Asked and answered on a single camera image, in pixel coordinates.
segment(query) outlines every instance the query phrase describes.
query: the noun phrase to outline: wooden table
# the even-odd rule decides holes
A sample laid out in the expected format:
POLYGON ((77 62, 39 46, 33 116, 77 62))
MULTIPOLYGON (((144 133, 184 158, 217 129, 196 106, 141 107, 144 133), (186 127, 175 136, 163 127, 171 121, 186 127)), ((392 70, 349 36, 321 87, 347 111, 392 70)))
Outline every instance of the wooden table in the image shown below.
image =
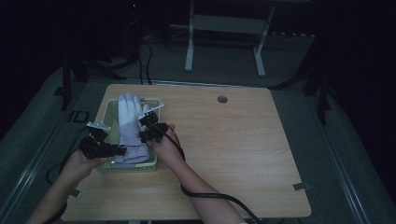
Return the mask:
MULTIPOLYGON (((311 213, 271 92, 259 88, 110 85, 106 102, 127 91, 158 97, 161 122, 176 124, 187 163, 222 193, 258 217, 307 217, 311 213), (218 96, 228 98, 225 104, 218 96)), ((199 219, 171 171, 103 174, 93 170, 70 197, 64 220, 199 219)), ((235 206, 243 217, 248 214, 235 206)))

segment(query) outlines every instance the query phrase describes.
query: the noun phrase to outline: dark background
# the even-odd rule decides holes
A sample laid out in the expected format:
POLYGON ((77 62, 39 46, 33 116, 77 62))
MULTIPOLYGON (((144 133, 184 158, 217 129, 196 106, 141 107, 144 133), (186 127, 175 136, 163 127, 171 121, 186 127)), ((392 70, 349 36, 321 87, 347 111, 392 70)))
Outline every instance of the dark background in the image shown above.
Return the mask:
MULTIPOLYGON (((102 60, 118 48, 117 43, 125 36, 120 30, 124 26, 114 24, 124 24, 131 19, 126 8, 132 2, 120 0, 111 6, 109 2, 115 1, 6 0, 0 3, 2 137, 44 80, 61 66, 65 42, 73 40, 71 42, 88 55, 102 60)), ((257 1, 245 2, 245 14, 241 14, 240 6, 216 7, 223 2, 196 1, 200 4, 198 9, 208 13, 216 10, 249 15, 251 11, 253 17, 262 16, 256 14, 253 6, 257 1)), ((138 18, 164 37, 168 35, 169 24, 188 24, 189 1, 134 3, 138 4, 134 9, 140 13, 138 18)), ((348 113, 395 202, 396 1, 338 3, 276 3, 270 32, 317 36, 305 61, 328 70, 330 86, 338 102, 348 113)))

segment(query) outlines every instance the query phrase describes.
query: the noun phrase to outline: table leg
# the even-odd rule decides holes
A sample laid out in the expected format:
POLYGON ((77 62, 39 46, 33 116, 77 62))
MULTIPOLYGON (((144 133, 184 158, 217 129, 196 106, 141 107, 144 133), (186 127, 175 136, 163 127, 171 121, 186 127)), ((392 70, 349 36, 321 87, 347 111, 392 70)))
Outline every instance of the table leg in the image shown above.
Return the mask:
POLYGON ((260 43, 257 47, 253 49, 254 59, 256 60, 257 73, 259 77, 265 77, 264 65, 262 64, 262 47, 264 46, 265 38, 268 35, 268 30, 270 27, 271 19, 274 16, 274 12, 275 12, 275 7, 271 7, 266 22, 262 27, 262 36, 260 39, 260 43))
POLYGON ((194 1, 190 1, 190 27, 189 27, 189 46, 187 48, 186 66, 184 70, 186 72, 192 71, 192 60, 194 56, 194 1))

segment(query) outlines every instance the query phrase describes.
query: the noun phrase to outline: wrist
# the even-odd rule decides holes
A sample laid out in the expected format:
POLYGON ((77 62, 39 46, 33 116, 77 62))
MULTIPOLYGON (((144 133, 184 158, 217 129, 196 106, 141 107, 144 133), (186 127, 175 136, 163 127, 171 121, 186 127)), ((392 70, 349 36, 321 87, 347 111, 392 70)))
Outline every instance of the wrist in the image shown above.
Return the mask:
POLYGON ((183 158, 179 156, 172 155, 172 156, 164 157, 162 155, 159 155, 159 157, 160 157, 160 161, 162 161, 169 168, 178 167, 180 164, 185 163, 183 158))
POLYGON ((183 160, 178 160, 178 161, 172 161, 169 164, 166 164, 169 169, 174 173, 174 174, 179 174, 183 171, 186 170, 186 168, 189 166, 185 161, 183 160))
POLYGON ((76 181, 70 181, 66 177, 60 175, 56 181, 53 183, 53 186, 59 189, 67 190, 67 191, 72 191, 75 189, 78 185, 78 182, 76 181))

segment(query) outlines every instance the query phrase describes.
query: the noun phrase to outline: green tray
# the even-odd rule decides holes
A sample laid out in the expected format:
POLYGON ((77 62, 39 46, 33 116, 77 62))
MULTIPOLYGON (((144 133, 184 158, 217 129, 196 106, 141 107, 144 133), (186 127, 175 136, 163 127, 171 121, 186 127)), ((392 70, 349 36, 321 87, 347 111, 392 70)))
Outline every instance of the green tray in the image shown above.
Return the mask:
MULTIPOLYGON (((157 98, 141 98, 141 104, 150 105, 151 108, 157 107, 161 104, 160 99, 157 98)), ((153 111, 160 117, 160 108, 153 111)), ((106 110, 102 122, 107 126, 111 127, 110 131, 106 131, 108 137, 105 139, 106 143, 118 145, 120 142, 119 132, 119 102, 117 99, 110 99, 107 102, 106 110)), ((105 164, 97 167, 101 172, 151 172, 157 170, 157 155, 153 148, 149 147, 149 159, 139 163, 126 164, 114 162, 113 158, 110 157, 105 164)))

